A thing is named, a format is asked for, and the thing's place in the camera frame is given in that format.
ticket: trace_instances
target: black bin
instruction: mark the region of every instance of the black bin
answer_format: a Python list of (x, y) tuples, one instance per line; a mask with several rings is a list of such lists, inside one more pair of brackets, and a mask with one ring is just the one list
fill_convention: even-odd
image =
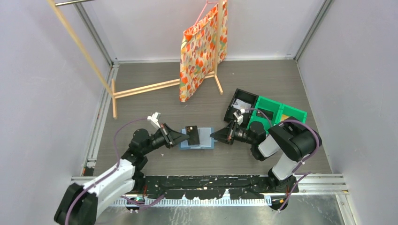
[[(239, 109), (233, 107), (233, 104), (235, 103), (236, 99), (239, 99), (245, 103), (249, 103), (251, 105), (251, 108), (254, 108), (256, 106), (258, 98), (259, 98), (258, 95), (237, 88), (234, 96), (232, 97), (230, 104), (228, 105), (227, 111), (224, 116), (224, 121), (230, 122), (231, 120), (235, 120), (234, 112), (239, 111)], [(241, 126), (244, 128), (247, 127), (247, 125), (249, 125), (251, 117), (252, 117), (251, 113), (245, 113), (243, 115), (243, 122)]]

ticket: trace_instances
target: orange patterned bag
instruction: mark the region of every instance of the orange patterned bag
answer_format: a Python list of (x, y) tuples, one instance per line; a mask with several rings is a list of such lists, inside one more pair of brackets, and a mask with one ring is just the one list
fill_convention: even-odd
[[(197, 24), (184, 31), (180, 61), (180, 101), (188, 100), (213, 71), (217, 36), (217, 6)], [(222, 3), (222, 29), (218, 63), (227, 55), (227, 0)]]

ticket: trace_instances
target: wooden drying rack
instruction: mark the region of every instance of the wooden drying rack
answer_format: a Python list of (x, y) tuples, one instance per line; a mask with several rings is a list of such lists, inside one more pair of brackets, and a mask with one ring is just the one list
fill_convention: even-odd
[[(130, 90), (124, 90), (124, 91), (119, 91), (116, 92), (116, 84), (115, 80), (112, 79), (111, 87), (108, 85), (108, 83), (105, 81), (104, 76), (98, 69), (97, 65), (94, 63), (94, 60), (92, 57), (89, 55), (88, 51), (84, 47), (83, 43), (77, 36), (76, 32), (73, 30), (72, 26), (69, 24), (68, 20), (64, 16), (64, 14), (61, 12), (59, 6), (65, 6), (65, 5), (70, 5), (70, 4), (75, 4), (75, 3), (80, 3), (80, 2), (85, 2), (85, 1), (91, 1), (91, 0), (75, 0), (75, 1), (69, 1), (69, 2), (64, 2), (64, 3), (55, 3), (54, 0), (47, 0), (47, 2), (50, 4), (51, 8), (57, 15), (58, 19), (61, 21), (65, 29), (68, 31), (72, 39), (75, 41), (76, 45), (79, 47), (80, 51), (90, 64), (91, 68), (94, 70), (95, 74), (101, 81), (102, 85), (105, 87), (107, 90), (108, 94), (112, 98), (112, 110), (113, 110), (113, 118), (117, 119), (117, 105), (116, 105), (116, 100), (118, 98), (123, 98), (131, 95), (136, 95), (152, 90), (158, 90), (162, 88), (167, 88), (171, 86), (177, 86), (180, 84), (180, 79), (175, 79), (171, 81), (166, 81), (166, 82), (161, 82), (161, 83), (156, 83), (156, 84), (151, 84), (147, 85), (144, 87), (139, 87), (139, 88), (133, 88)], [(217, 12), (222, 12), (222, 3), (223, 0), (218, 0), (218, 8)], [(217, 33), (216, 33), (216, 40), (220, 40), (220, 35), (221, 35), (221, 23), (222, 23), (222, 16), (217, 17)], [(220, 50), (220, 41), (216, 41), (216, 46), (215, 46), (215, 54), (214, 54), (214, 70), (207, 74), (204, 78), (210, 78), (214, 77), (215, 83), (217, 84), (218, 90), (220, 94), (223, 94), (222, 87), (220, 84), (220, 81), (218, 80), (217, 77), (217, 69), (218, 69), (218, 60), (219, 60), (219, 50)]]

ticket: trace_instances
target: cable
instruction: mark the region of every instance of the cable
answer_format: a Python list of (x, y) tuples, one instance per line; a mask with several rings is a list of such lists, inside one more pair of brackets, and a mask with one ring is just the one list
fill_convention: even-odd
[(261, 113), (261, 114), (267, 119), (267, 121), (268, 121), (268, 123), (269, 123), (269, 128), (273, 127), (271, 120), (269, 120), (268, 116), (266, 116), (265, 113), (264, 113), (263, 111), (261, 111), (261, 110), (259, 110), (259, 109), (255, 109), (255, 108), (245, 109), (246, 112), (249, 112), (250, 110), (256, 110), (256, 111), (258, 111), (259, 113)]
[(311, 152), (308, 156), (304, 157), (304, 158), (298, 163), (298, 165), (296, 166), (296, 168), (294, 168), (294, 170), (292, 171), (292, 172), (294, 173), (294, 172), (296, 172), (296, 171), (299, 169), (299, 167), (300, 167), (301, 165), (303, 165), (303, 162), (307, 161), (309, 158), (311, 158), (311, 157), (318, 151), (320, 141), (319, 141), (318, 135), (316, 135), (315, 131), (314, 131), (312, 128), (310, 128), (310, 126), (308, 126), (308, 125), (305, 124), (305, 123), (302, 123), (302, 122), (300, 122), (300, 121), (298, 121), (298, 120), (284, 120), (284, 121), (281, 121), (280, 123), (278, 123), (278, 125), (279, 125), (279, 124), (283, 124), (283, 123), (296, 123), (296, 124), (302, 125), (302, 126), (305, 127), (309, 132), (311, 132), (311, 134), (314, 136), (314, 139), (315, 139), (315, 142), (316, 142), (315, 150), (314, 150), (313, 152)]
[[(283, 123), (289, 123), (289, 122), (290, 122), (290, 123), (300, 124), (300, 125), (304, 126), (309, 132), (311, 132), (311, 134), (314, 136), (314, 139), (315, 139), (315, 142), (316, 142), (316, 147), (315, 147), (314, 151), (311, 152), (308, 156), (304, 157), (304, 158), (298, 163), (298, 165), (296, 166), (296, 168), (294, 168), (294, 170), (293, 170), (292, 172), (295, 173), (295, 172), (299, 169), (299, 167), (300, 167), (301, 165), (303, 165), (303, 163), (304, 163), (305, 161), (307, 161), (309, 158), (311, 158), (311, 157), (318, 151), (320, 141), (319, 141), (318, 135), (316, 135), (315, 131), (314, 131), (310, 126), (308, 126), (307, 124), (302, 123), (302, 122), (300, 122), (300, 121), (298, 121), (298, 120), (284, 120), (284, 121), (281, 121), (280, 123), (278, 123), (278, 125), (279, 125), (279, 124), (283, 124)], [(294, 184), (294, 186), (293, 186), (293, 188), (291, 189), (290, 193), (288, 194), (286, 200), (283, 202), (282, 206), (279, 207), (279, 209), (278, 209), (279, 213), (281, 212), (281, 210), (283, 209), (283, 207), (285, 206), (285, 204), (286, 204), (287, 201), (289, 200), (289, 198), (290, 198), (291, 194), (293, 193), (294, 189), (296, 188), (297, 184), (298, 184), (302, 179), (304, 179), (306, 176), (308, 176), (309, 174), (311, 174), (311, 172), (305, 173), (302, 177), (300, 177), (300, 179), (299, 179), (298, 181), (296, 181), (296, 183)]]
[[(129, 202), (129, 203), (132, 203), (132, 204), (134, 204), (136, 206), (139, 206), (139, 210), (142, 211), (142, 210), (146, 210), (149, 207), (154, 206), (157, 203), (159, 203), (164, 198), (164, 195), (159, 196), (155, 201), (153, 201), (151, 204), (148, 204), (148, 205), (139, 204), (139, 203), (137, 203), (137, 201), (131, 200), (130, 198), (128, 198), (126, 196), (120, 196), (120, 197), (123, 198), (123, 199), (126, 199), (127, 202)], [(107, 222), (96, 222), (95, 224), (96, 225), (109, 224), (109, 223), (113, 222), (115, 219), (117, 219), (119, 216), (124, 215), (124, 214), (126, 214), (128, 212), (131, 213), (132, 211), (131, 210), (127, 210), (127, 211), (121, 212), (118, 215), (114, 216), (112, 219), (108, 220)]]
[(298, 181), (296, 181), (296, 183), (293, 185), (293, 188), (291, 189), (290, 193), (287, 195), (286, 200), (283, 202), (283, 204), (281, 205), (281, 207), (278, 208), (278, 212), (280, 213), (281, 210), (283, 209), (283, 207), (285, 206), (285, 204), (287, 203), (287, 201), (289, 200), (291, 194), (293, 193), (294, 189), (296, 189), (298, 183), (304, 179), (306, 176), (308, 176), (311, 172), (307, 172), (306, 174), (304, 174), (302, 177), (300, 177), (300, 179)]
[(159, 196), (157, 199), (155, 199), (155, 201), (153, 201), (151, 204), (148, 204), (148, 205), (139, 204), (139, 203), (137, 203), (136, 201), (131, 200), (130, 198), (128, 198), (128, 197), (126, 197), (126, 196), (121, 196), (121, 198), (122, 198), (122, 199), (126, 199), (128, 203), (131, 203), (131, 204), (134, 204), (134, 205), (136, 205), (136, 206), (139, 206), (139, 210), (146, 210), (146, 209), (148, 209), (149, 207), (154, 206), (154, 205), (156, 205), (157, 203), (159, 203), (159, 202), (164, 198), (164, 195)]
[(117, 157), (116, 167), (115, 167), (111, 172), (109, 172), (108, 174), (106, 174), (104, 177), (102, 177), (102, 178), (99, 179), (98, 181), (96, 181), (96, 182), (94, 182), (93, 184), (91, 184), (90, 186), (88, 186), (85, 190), (83, 190), (82, 192), (80, 192), (79, 195), (77, 195), (77, 197), (73, 200), (72, 204), (69, 206), (68, 212), (66, 213), (65, 225), (69, 225), (70, 214), (71, 214), (71, 212), (72, 212), (73, 207), (76, 205), (77, 201), (79, 201), (79, 199), (80, 199), (84, 194), (86, 194), (91, 188), (93, 188), (93, 187), (96, 186), (97, 184), (101, 183), (103, 180), (105, 180), (106, 178), (108, 178), (109, 176), (111, 176), (112, 174), (114, 174), (114, 173), (117, 171), (117, 169), (118, 169), (119, 166), (120, 166), (120, 155), (119, 155), (119, 151), (117, 150), (117, 146), (116, 146), (116, 136), (117, 136), (117, 134), (118, 134), (125, 126), (127, 126), (127, 125), (129, 125), (129, 124), (131, 124), (131, 123), (140, 121), (140, 120), (146, 120), (146, 118), (141, 118), (141, 119), (137, 119), (137, 120), (130, 121), (130, 122), (124, 124), (121, 128), (119, 128), (119, 129), (116, 131), (116, 133), (115, 133), (115, 135), (114, 135), (114, 137), (113, 137), (113, 146), (114, 146), (114, 148), (115, 148), (115, 153), (116, 153), (116, 157)]

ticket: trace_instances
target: metal floor panel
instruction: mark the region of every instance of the metal floor panel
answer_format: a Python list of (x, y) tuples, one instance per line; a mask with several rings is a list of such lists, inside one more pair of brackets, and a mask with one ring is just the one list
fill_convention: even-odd
[[(120, 64), (116, 90), (122, 91), (179, 77), (179, 63)], [(236, 90), (240, 88), (308, 112), (306, 123), (316, 129), (306, 93), (293, 60), (226, 61), (219, 65), (218, 77), (224, 94), (220, 95), (214, 79), (206, 79), (197, 92), (186, 102), (178, 98), (178, 86), (150, 91), (117, 100), (118, 119), (112, 118), (109, 108), (99, 147), (94, 175), (99, 175), (115, 164), (113, 148), (115, 131), (125, 123), (160, 112), (160, 122), (172, 129), (185, 126), (214, 127), (227, 125), (225, 111)], [(120, 154), (127, 149), (133, 132), (145, 128), (155, 129), (147, 121), (129, 125), (116, 139)], [(281, 153), (264, 162), (250, 153), (250, 145), (235, 142), (232, 146), (215, 143), (213, 150), (180, 150), (162, 147), (149, 153), (149, 162), (143, 169), (146, 175), (216, 175), (265, 174), (277, 163)], [(329, 163), (321, 148), (298, 172), (330, 173)]]
[(114, 225), (343, 225), (335, 195), (293, 195), (280, 214), (268, 206), (152, 207), (138, 213), (109, 207), (98, 222)]

